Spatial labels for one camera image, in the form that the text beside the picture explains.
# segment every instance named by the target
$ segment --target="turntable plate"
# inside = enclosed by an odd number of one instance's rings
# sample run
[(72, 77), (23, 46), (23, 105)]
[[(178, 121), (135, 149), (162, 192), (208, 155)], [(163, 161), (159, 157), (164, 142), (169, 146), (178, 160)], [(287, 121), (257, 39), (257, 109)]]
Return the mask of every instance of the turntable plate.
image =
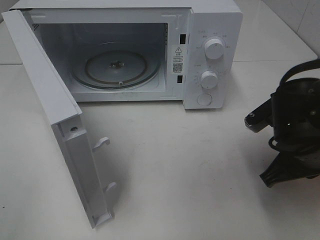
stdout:
[(150, 80), (159, 70), (157, 50), (139, 44), (110, 42), (77, 48), (72, 74), (96, 89), (122, 89)]

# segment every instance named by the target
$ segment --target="white countertop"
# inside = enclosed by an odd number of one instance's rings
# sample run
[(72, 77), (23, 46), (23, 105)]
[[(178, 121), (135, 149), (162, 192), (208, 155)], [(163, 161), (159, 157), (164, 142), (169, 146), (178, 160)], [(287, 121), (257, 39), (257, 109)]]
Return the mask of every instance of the white countertop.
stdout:
[[(243, 121), (289, 68), (315, 55), (264, 3), (238, 2), (245, 17), (222, 109), (186, 111), (179, 101), (79, 104), (91, 141), (111, 140), (95, 154), (102, 181), (121, 186), (115, 219), (95, 229), (0, 24), (0, 239), (319, 239), (320, 178), (267, 188), (259, 174), (277, 155), (268, 146), (273, 130), (253, 133)], [(245, 31), (254, 36), (250, 19), (261, 20), (255, 30), (265, 44), (245, 41)]]

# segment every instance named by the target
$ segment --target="microwave oven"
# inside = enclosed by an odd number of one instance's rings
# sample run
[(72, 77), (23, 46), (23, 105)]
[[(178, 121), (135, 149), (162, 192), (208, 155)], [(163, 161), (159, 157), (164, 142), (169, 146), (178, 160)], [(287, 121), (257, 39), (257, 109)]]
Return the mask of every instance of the microwave oven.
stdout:
[(20, 0), (3, 19), (91, 226), (113, 217), (77, 102), (221, 108), (242, 13), (233, 0)]

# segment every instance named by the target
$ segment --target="control knob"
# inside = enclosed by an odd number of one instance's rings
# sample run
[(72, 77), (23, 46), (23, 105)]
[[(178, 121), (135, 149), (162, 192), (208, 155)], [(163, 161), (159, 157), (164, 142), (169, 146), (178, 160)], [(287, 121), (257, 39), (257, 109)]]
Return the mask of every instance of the control knob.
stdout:
[(219, 38), (211, 38), (204, 44), (204, 53), (208, 59), (220, 58), (225, 51), (225, 43)]
[(213, 89), (218, 84), (218, 76), (213, 71), (205, 71), (200, 77), (201, 87)]

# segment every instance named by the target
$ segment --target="black cable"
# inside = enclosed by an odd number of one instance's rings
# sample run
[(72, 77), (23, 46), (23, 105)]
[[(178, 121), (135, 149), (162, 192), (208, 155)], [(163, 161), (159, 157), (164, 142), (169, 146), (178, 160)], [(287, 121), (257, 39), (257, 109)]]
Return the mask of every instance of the black cable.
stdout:
[(313, 143), (307, 143), (305, 145), (302, 145), (301, 147), (299, 147), (298, 149), (294, 150), (294, 151), (287, 151), (287, 150), (283, 150), (279, 147), (277, 147), (276, 145), (273, 144), (273, 141), (275, 140), (275, 137), (271, 137), (268, 144), (270, 146), (270, 148), (272, 148), (273, 150), (276, 150), (280, 153), (286, 153), (286, 154), (292, 154), (292, 155), (307, 155), (307, 154), (312, 154), (316, 151), (319, 150), (320, 148), (320, 143), (318, 141), (313, 142)]
[(279, 85), (280, 86), (283, 85), (293, 75), (296, 75), (298, 73), (305, 72), (308, 70), (319, 69), (319, 68), (320, 68), (320, 59), (301, 63), (297, 66), (294, 66), (289, 71), (287, 71), (286, 74), (281, 78)]

